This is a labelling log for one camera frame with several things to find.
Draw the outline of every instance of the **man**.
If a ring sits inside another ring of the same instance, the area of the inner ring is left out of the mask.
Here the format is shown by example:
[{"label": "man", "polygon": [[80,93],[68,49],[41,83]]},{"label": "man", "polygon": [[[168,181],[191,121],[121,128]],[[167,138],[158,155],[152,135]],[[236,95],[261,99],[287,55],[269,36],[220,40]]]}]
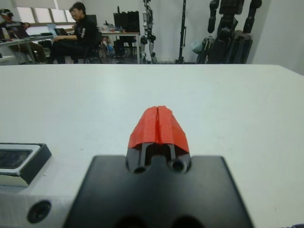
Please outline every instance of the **man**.
[{"label": "man", "polygon": [[[20,21],[13,21],[12,18],[14,14],[9,9],[0,9],[0,14],[2,18],[4,19],[4,22],[0,23],[0,29],[5,28],[7,32],[9,33],[10,38],[25,38],[28,36],[26,33],[26,30],[30,27],[29,23],[23,23]],[[33,42],[29,42],[30,49],[32,51],[32,54],[34,56],[34,59],[36,62],[45,62],[46,56],[43,50],[43,47],[39,44],[35,44]],[[10,46],[10,49],[16,52],[21,52],[24,54],[29,54],[29,50],[27,48],[26,44],[20,44]]]},{"label": "man", "polygon": [[84,54],[88,45],[94,44],[97,35],[96,24],[86,16],[83,3],[76,2],[70,9],[72,18],[76,21],[74,35],[58,36],[54,38],[49,63],[56,59],[59,64],[65,63],[65,56],[72,59],[79,54]]}]

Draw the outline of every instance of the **computer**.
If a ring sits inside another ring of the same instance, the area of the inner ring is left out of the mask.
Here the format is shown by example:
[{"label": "computer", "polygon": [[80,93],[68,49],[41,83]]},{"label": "computer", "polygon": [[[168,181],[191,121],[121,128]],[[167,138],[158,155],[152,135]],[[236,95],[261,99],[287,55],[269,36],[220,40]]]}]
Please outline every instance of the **computer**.
[{"label": "computer", "polygon": [[95,14],[87,15],[87,17],[90,18],[97,25],[97,18]]},{"label": "computer", "polygon": [[57,33],[55,32],[55,29],[56,29],[56,25],[55,24],[47,24],[47,28],[48,28],[48,31],[50,33],[52,33],[54,37],[57,36]]},{"label": "computer", "polygon": [[64,28],[55,28],[54,31],[56,32],[57,36],[68,36],[68,33]]}]

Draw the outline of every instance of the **chair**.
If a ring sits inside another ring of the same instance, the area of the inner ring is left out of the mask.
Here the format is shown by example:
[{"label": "chair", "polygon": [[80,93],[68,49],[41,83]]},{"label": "chair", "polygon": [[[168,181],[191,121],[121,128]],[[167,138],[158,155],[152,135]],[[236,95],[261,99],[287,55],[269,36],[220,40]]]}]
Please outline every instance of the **chair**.
[{"label": "chair", "polygon": [[86,63],[94,63],[94,60],[92,60],[92,58],[96,58],[97,59],[97,63],[102,63],[100,55],[99,55],[99,45],[102,42],[102,34],[100,32],[97,32],[97,35],[95,37],[95,41],[94,44],[88,45],[85,48],[85,51],[83,54],[78,55],[76,57],[73,57],[73,61],[74,64],[78,63],[79,59],[83,59],[84,60],[84,64]]}]

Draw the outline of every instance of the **man's hand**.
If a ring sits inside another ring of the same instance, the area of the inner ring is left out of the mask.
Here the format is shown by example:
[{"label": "man's hand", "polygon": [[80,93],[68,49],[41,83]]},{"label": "man's hand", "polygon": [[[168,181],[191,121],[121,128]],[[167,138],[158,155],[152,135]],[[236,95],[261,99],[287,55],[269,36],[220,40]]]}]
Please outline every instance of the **man's hand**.
[{"label": "man's hand", "polygon": [[25,30],[27,30],[30,27],[30,24],[29,23],[25,23],[23,27],[24,27]]},{"label": "man's hand", "polygon": [[66,36],[57,36],[54,38],[54,42],[59,41],[61,39],[65,39],[65,38],[66,38]]}]

